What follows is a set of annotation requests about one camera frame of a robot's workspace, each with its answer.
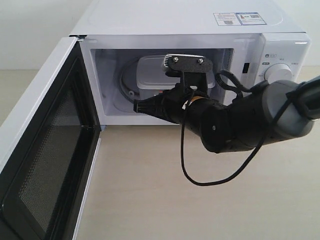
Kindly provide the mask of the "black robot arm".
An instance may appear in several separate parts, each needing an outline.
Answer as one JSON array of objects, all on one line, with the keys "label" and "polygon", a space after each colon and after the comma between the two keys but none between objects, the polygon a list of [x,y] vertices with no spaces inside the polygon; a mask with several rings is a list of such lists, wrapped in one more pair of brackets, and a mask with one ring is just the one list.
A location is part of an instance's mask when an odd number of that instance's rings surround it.
[{"label": "black robot arm", "polygon": [[223,105],[180,84],[135,100],[136,113],[179,124],[213,153],[243,152],[308,135],[320,117],[320,79],[260,83],[253,92]]}]

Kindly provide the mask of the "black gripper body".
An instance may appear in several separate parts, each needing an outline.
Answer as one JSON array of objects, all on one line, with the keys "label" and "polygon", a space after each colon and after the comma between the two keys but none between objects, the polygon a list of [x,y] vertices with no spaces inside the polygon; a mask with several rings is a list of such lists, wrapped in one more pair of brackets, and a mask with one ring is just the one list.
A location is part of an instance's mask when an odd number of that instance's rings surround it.
[{"label": "black gripper body", "polygon": [[196,99],[200,98],[200,93],[190,87],[184,87],[181,83],[177,83],[174,88],[165,90],[161,94],[160,107],[158,109],[159,119],[174,124],[182,124],[184,113],[186,113],[186,125],[199,125],[200,114],[193,106]]}]

